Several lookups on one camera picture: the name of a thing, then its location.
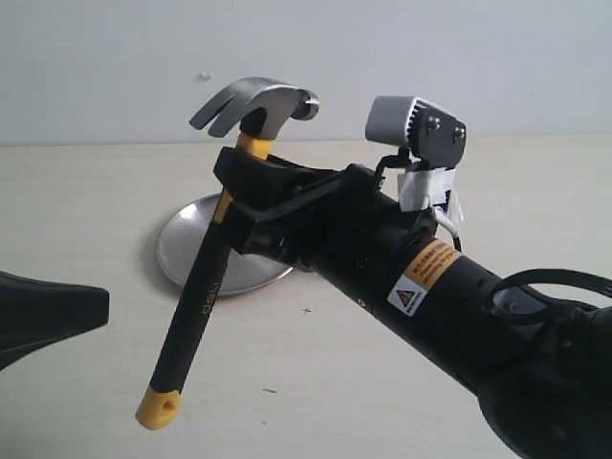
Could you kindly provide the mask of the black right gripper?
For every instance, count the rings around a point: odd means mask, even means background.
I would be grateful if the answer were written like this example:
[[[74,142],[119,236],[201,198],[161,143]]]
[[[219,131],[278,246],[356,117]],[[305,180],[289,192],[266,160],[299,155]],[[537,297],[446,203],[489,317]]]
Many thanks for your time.
[[[398,177],[396,199],[380,190],[379,173],[357,164],[311,168],[223,147],[213,173],[234,199],[222,223],[234,249],[337,287],[384,286],[418,242],[441,226],[458,231],[452,167],[410,166]]]

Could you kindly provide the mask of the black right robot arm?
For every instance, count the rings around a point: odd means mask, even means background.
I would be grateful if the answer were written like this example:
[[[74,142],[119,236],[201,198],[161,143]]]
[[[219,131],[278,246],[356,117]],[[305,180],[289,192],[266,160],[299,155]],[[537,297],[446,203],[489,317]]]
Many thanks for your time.
[[[232,196],[221,228],[238,252],[324,278],[463,385],[523,458],[611,454],[611,312],[541,284],[610,296],[608,279],[538,269],[499,277],[437,238],[431,210],[404,211],[383,172],[428,172],[406,148],[375,169],[316,169],[225,147],[214,167]]]

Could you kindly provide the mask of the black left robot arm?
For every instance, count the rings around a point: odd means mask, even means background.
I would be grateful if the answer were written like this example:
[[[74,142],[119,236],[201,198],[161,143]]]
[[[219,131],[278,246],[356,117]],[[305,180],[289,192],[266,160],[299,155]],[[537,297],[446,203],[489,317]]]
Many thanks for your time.
[[[105,326],[110,294],[103,288],[1,273],[1,367],[54,343]]]

